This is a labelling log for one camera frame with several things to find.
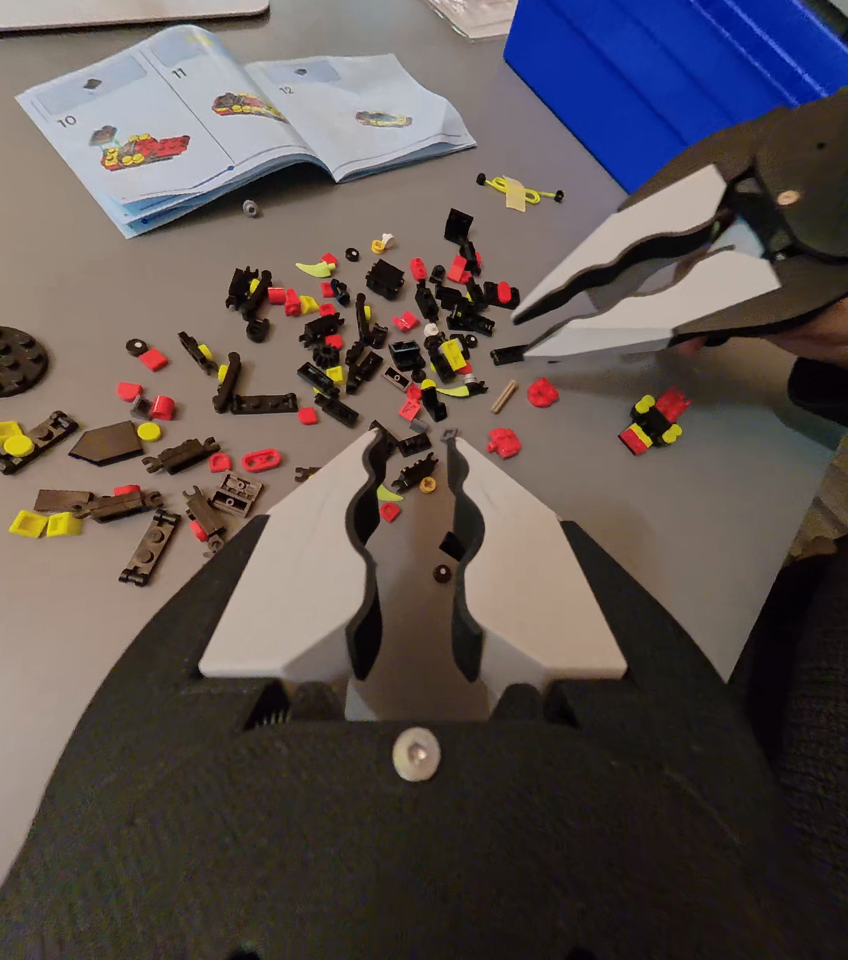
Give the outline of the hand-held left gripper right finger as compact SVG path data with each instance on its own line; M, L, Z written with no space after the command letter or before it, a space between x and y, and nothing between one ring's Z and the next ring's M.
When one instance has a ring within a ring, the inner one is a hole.
M452 649L495 707L514 685L617 681L627 663L561 518L464 439L447 454L454 536Z

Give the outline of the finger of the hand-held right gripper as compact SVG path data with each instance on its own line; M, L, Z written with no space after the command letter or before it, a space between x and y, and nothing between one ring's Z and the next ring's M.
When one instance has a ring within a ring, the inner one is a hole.
M727 187L724 175L710 164L615 212L522 294L513 323L550 314L645 258L676 257L702 246Z
M722 248L660 291L634 294L603 313L570 319L528 346L524 355L526 359L566 359L656 351L685 325L779 288L769 261Z

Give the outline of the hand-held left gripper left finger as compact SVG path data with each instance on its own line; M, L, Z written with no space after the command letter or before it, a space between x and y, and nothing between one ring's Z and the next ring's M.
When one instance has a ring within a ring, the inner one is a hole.
M382 430L370 429L268 510L202 654L203 677L323 682L349 719L377 719L351 682L368 677L382 643L366 545L386 460Z

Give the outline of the partly built lego model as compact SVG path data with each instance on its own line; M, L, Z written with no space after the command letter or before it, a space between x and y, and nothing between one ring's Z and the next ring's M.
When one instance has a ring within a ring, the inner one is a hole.
M620 441L634 456L673 445L683 434L679 420L691 403L676 388L642 396L630 410L630 423L620 432Z

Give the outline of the pile of lego pieces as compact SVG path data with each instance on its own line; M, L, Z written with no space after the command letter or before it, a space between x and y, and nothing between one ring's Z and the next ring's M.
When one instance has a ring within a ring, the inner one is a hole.
M438 318L438 306L448 311L449 329L456 331L447 339L432 324L427 328L425 347L438 366L435 376L453 379L455 372L464 368L467 380L460 390L443 390L443 393L461 394L475 397L485 392L482 382L474 381L465 359L468 347L478 344L474 334L490 336L495 323L484 315L489 306L511 309L519 304L519 291L505 282L485 282L479 286L472 273L466 268L474 267L479 273L480 255L473 244L463 238L454 238L457 216L463 218L460 223L466 234L471 222L459 211L452 210L447 222L447 237L454 243L459 241L461 254L454 259L452 269L444 270L440 265L430 273L428 286L427 270L420 258L410 262L410 271L416 283L416 303L422 316L429 321ZM376 263L367 274L368 289L380 296L390 297L396 294L403 275L383 260ZM328 417L344 426L353 427L359 420L358 413L340 399L341 389L346 386L350 395L361 384L371 378L382 366L383 358L374 352L381 347L386 330L370 324L371 309L366 304L363 293L355 300L358 320L357 340L344 357L347 371L336 368L340 364L339 349L343 340L338 336L343 318L339 316L329 299L319 306L312 298L298 296L293 289L274 286L271 273L267 270L252 270L249 267L236 270L230 283L226 306L242 311L247 321L247 333L257 342L266 334L267 318L256 317L258 307L266 304L284 305L288 316L299 316L317 310L312 321L305 324L300 342L309 349L313 348L312 362L308 359L298 370L299 378L308 384L313 395L307 395L315 407L301 408L297 395L291 391L280 394L243 395L239 393L239 378L242 370L241 359L237 352L230 352L226 362L217 364L214 356L205 344L197 342L186 331L178 334L181 346L191 359L197 363L209 377L214 377L216 393L213 406L216 414L233 416L290 415L294 414L302 425L313 425L318 421L316 408L324 410ZM12 331L9 327L0 329L0 374L11 374L11 387L25 386L22 382L24 361L37 363L36 341L29 340L21 331ZM391 346L394 358L392 366L400 371L412 372L407 379L403 373L398 375L395 369L388 369L385 376L410 390L409 399L401 416L413 413L414 406L420 400L423 377L426 371L424 360L416 353L416 342L397 343ZM168 360L160 350L151 348L140 338L133 338L125 345L129 355L138 358L152 372L163 369ZM163 436L161 423L174 417L175 401L164 394L156 394L148 405L139 383L121 382L117 392L123 402L131 405L137 417L101 428L86 431L77 446L70 451L76 459L87 463L105 466L112 462L134 459L142 454L142 444L156 443ZM7 475L17 468L31 463L38 454L46 452L53 444L70 437L79 424L72 416L61 411L52 413L31 431L22 431L15 423L0 424L0 469ZM188 438L176 446L144 457L142 463L150 474L179 474L191 467L207 463L212 474L221 474L221 483L213 496L202 495L200 488L186 492L187 519L190 531L207 549L205 558L211 558L224 545L226 522L224 515L245 518L252 510L255 498L263 489L261 484L246 481L232 475L231 459L221 452L220 443L212 438ZM275 449L251 451L242 456L239 466L251 474L260 474L275 469L281 463L280 452ZM11 535L28 539L41 537L70 537L82 532L82 523L87 518L98 522L112 522L138 514L152 514L150 525L143 540L132 558L119 575L119 582L130 583L138 587L147 586L153 578L153 571L163 557L170 537L180 525L181 518L172 510L167 510L163 496L154 490L142 489L140 485L115 487L113 495L97 496L87 491L67 491L58 489L41 490L40 502L35 501L33 510L20 510L8 528Z

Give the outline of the lego instruction booklet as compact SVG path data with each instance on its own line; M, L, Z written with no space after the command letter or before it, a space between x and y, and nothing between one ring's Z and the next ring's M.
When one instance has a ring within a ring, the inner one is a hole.
M393 54L241 65L192 25L17 102L125 238L297 163L343 184L476 146Z

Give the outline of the blue storage bin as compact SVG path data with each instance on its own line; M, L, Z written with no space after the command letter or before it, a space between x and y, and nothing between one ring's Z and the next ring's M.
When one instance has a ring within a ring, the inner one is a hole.
M848 88L848 46L791 1L520 1L503 57L628 193L715 132Z

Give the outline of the clear plastic bag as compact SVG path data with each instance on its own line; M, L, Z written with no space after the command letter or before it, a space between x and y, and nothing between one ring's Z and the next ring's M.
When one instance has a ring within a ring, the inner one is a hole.
M518 1L426 1L455 32L470 41L504 38Z

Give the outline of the person's dark knit sweater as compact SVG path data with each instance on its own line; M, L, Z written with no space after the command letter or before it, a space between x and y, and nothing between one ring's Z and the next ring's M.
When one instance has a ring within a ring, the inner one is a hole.
M780 571L730 689L806 857L848 915L848 534Z

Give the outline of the white display stand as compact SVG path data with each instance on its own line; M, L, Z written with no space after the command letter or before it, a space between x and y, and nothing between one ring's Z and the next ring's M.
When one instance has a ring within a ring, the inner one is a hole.
M0 1L0 34L267 14L268 1Z

